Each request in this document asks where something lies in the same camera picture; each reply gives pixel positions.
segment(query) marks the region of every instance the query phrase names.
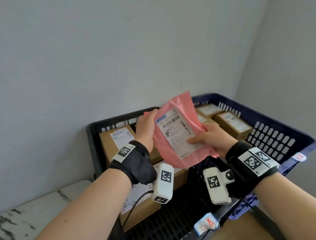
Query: person's right hand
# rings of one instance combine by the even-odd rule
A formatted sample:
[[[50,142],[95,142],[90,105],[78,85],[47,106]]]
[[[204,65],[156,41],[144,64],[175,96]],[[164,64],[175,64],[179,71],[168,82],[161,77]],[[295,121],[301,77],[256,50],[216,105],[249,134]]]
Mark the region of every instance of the person's right hand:
[[[238,141],[221,129],[215,123],[201,123],[206,132],[187,139],[188,143],[204,143],[215,148],[221,158],[225,158],[226,153]]]

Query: gray wall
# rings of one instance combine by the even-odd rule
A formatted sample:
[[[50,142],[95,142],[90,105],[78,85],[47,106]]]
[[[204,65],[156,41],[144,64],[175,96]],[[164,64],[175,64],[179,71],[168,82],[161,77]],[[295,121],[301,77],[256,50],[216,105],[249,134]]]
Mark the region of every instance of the gray wall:
[[[0,212],[94,173],[85,126],[186,90],[234,97],[267,1],[0,5]]]
[[[316,1],[270,1],[236,100],[316,138]],[[316,196],[316,152],[288,178]]]

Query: marble table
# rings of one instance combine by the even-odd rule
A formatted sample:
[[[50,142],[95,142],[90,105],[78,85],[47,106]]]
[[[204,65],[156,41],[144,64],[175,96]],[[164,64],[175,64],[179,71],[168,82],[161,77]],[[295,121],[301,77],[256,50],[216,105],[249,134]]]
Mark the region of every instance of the marble table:
[[[83,180],[0,214],[0,240],[31,240],[89,186]]]

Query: blue plastic basket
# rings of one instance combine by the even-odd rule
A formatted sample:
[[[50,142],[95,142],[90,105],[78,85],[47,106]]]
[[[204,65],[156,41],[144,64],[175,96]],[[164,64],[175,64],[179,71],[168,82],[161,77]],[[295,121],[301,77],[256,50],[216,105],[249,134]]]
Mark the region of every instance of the blue plastic basket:
[[[288,174],[298,163],[298,161],[291,158],[295,153],[301,152],[307,156],[316,147],[315,140],[308,134],[289,127],[220,94],[204,94],[192,97],[192,100],[195,107],[213,103],[226,111],[232,111],[251,125],[254,129],[246,141],[262,149],[278,161],[281,164],[279,169],[283,175]],[[253,193],[246,196],[245,200],[250,205],[258,203]],[[229,216],[229,219],[236,219],[248,210],[249,207],[244,203],[240,203]]]

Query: pink package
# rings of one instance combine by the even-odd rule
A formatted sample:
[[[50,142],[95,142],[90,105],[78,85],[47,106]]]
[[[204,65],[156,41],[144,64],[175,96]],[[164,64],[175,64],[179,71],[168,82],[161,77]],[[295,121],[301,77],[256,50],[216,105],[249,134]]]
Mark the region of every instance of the pink package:
[[[207,156],[218,157],[214,148],[189,144],[186,139],[205,130],[201,127],[189,91],[170,99],[155,117],[153,141],[166,163],[176,168],[189,168]]]

